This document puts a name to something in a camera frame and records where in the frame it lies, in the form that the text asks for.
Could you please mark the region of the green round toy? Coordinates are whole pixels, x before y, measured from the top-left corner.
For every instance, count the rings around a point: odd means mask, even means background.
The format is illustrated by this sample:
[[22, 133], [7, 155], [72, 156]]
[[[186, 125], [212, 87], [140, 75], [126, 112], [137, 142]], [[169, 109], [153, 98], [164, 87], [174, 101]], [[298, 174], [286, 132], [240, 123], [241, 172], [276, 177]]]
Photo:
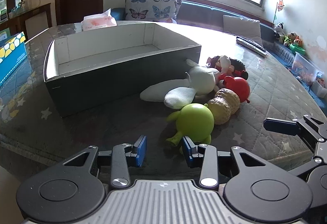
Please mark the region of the green round toy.
[[188, 136], [195, 143], [211, 144], [215, 120], [206, 104], [188, 104], [180, 111], [171, 113], [167, 121], [175, 121], [177, 132], [173, 137], [166, 139], [174, 147], [179, 145], [184, 136]]

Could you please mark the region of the white plush bunny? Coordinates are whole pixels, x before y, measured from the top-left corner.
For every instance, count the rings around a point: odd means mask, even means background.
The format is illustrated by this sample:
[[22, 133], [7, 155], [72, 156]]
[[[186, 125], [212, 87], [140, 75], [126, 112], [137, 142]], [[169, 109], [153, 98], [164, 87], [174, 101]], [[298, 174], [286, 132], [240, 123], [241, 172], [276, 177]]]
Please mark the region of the white plush bunny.
[[216, 86], [215, 68], [202, 67], [187, 59], [191, 69], [186, 72], [185, 79], [163, 81], [149, 86], [140, 93], [140, 99], [147, 102], [162, 102], [171, 109], [181, 109], [191, 104], [195, 96], [211, 93]]

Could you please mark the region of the tan peanut toy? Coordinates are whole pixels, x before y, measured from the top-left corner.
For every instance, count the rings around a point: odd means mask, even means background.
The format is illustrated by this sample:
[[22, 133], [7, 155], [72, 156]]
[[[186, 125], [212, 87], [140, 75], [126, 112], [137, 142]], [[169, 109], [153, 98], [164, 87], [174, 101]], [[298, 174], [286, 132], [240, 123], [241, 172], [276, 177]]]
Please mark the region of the tan peanut toy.
[[238, 111], [240, 98], [234, 91], [222, 88], [216, 92], [215, 96], [205, 106], [211, 111], [215, 124], [221, 125], [228, 122], [231, 115]]

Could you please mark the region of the red round toy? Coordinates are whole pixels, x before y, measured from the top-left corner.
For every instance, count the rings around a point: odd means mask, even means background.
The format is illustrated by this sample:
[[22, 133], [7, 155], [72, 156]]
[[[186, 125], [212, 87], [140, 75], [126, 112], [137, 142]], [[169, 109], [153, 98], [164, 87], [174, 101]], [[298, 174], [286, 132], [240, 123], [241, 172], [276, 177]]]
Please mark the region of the red round toy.
[[241, 77], [228, 76], [226, 74], [221, 74], [218, 79], [223, 81], [225, 88], [232, 90], [240, 99], [240, 102], [250, 103], [250, 86], [248, 82]]

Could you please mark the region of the clear plastic toy bin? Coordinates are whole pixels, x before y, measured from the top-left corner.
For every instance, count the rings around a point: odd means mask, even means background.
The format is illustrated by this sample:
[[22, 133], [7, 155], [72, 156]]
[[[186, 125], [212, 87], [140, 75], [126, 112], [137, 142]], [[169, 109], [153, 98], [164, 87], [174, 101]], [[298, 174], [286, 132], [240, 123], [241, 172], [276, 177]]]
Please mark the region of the clear plastic toy bin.
[[300, 53], [295, 53], [295, 58], [291, 67], [292, 71], [299, 76], [308, 86], [311, 86], [316, 80], [317, 76], [323, 76], [322, 71], [311, 60], [308, 60]]

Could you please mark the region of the doll with dark hair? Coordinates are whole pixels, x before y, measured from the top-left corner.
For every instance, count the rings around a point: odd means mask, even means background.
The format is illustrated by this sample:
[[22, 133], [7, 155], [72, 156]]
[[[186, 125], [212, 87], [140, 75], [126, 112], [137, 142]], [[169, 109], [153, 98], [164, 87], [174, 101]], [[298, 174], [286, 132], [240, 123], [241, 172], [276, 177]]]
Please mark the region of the doll with dark hair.
[[233, 77], [241, 77], [248, 79], [248, 72], [245, 69], [245, 64], [239, 60], [229, 58], [226, 55], [215, 56], [207, 59], [207, 65], [210, 68], [215, 68], [220, 74], [225, 74]]

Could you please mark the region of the stuffed toys pile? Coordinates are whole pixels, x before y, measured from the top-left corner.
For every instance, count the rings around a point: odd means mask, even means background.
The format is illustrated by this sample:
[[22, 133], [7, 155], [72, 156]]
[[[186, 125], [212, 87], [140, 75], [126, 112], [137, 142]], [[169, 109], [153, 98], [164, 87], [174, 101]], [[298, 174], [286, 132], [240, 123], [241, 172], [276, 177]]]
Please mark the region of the stuffed toys pile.
[[285, 33], [284, 24], [282, 22], [274, 26], [275, 36], [278, 41], [285, 47], [289, 48], [293, 54], [299, 53], [305, 55], [303, 40], [295, 32]]

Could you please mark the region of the grey remote control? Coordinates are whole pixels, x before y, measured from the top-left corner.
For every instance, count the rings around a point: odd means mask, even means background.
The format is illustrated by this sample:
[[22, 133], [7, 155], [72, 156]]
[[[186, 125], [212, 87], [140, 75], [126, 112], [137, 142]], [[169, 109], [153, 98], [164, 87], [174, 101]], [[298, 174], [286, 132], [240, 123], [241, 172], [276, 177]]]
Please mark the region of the grey remote control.
[[260, 44], [256, 43], [255, 41], [251, 40], [251, 39], [247, 39], [247, 38], [243, 38], [240, 36], [236, 37], [236, 43], [248, 48], [249, 50], [252, 50], [253, 52], [255, 52], [256, 54], [259, 54], [262, 57], [266, 57], [267, 56], [267, 51], [264, 47], [262, 47]]

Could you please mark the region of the black white cardboard box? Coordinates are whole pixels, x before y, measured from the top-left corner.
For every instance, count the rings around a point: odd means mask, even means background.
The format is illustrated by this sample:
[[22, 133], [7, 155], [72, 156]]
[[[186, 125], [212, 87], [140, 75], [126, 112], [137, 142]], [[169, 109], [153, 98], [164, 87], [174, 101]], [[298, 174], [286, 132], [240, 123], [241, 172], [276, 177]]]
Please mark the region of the black white cardboard box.
[[198, 62], [201, 45], [174, 24], [124, 21], [51, 42], [44, 82], [62, 117], [182, 79], [186, 60]]

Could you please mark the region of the white cushion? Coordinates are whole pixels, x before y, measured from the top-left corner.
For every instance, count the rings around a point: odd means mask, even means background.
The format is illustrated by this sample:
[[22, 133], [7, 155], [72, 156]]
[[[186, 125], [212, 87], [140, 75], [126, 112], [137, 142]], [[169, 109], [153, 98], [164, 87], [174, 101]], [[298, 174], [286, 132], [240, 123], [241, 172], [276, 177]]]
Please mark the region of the white cushion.
[[263, 46], [260, 24], [261, 23], [259, 20], [249, 19], [246, 17], [230, 15], [223, 16], [224, 32], [251, 39]]

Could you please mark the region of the pink tissue pack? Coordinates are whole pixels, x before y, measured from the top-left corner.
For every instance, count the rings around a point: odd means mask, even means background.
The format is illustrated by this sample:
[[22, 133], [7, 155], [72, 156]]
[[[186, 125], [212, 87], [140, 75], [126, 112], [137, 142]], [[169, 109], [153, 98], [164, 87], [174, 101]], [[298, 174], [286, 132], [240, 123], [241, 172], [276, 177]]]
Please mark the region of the pink tissue pack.
[[109, 28], [113, 26], [117, 26], [117, 22], [116, 19], [111, 16], [110, 8], [101, 14], [84, 16], [84, 19], [81, 22], [82, 31]]

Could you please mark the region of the blue sofa bench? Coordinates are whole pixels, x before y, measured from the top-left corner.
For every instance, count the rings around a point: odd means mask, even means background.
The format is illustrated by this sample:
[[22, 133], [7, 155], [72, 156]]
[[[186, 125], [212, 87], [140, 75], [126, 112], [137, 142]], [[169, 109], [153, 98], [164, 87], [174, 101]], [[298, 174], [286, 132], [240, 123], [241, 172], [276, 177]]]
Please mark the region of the blue sofa bench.
[[292, 69], [296, 55], [283, 47], [278, 40], [282, 33], [257, 19], [226, 11], [204, 4], [183, 1], [177, 6], [176, 22], [183, 25], [224, 31], [241, 37], [252, 39], [268, 50], [295, 77], [300, 76], [299, 69]]

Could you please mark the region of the butterfly print pillow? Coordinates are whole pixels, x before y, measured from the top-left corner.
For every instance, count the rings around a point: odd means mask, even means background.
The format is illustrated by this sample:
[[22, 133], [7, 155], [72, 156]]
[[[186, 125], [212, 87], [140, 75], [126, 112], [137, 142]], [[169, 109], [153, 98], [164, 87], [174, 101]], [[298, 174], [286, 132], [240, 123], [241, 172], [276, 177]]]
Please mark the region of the butterfly print pillow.
[[125, 19], [177, 23], [182, 0], [125, 0]]

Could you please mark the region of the blue yellow tissue box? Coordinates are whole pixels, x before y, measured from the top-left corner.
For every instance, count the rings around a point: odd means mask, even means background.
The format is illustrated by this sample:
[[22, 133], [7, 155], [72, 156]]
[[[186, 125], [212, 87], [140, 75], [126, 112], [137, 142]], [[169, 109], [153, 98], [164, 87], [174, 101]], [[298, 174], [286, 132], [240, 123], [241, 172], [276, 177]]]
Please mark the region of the blue yellow tissue box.
[[0, 53], [0, 84], [4, 84], [6, 79], [15, 69], [26, 59], [27, 51], [25, 47], [26, 37], [24, 32], [17, 33], [1, 41]]

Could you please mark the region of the dark wooden cabinet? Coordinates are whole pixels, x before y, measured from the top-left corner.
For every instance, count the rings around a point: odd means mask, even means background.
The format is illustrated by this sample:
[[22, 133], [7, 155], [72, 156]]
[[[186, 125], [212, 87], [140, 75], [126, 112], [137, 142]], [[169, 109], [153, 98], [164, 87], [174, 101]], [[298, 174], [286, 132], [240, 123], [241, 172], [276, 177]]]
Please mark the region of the dark wooden cabinet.
[[1, 0], [1, 31], [9, 35], [23, 31], [31, 39], [52, 26], [49, 3], [38, 0], [34, 6], [31, 0]]

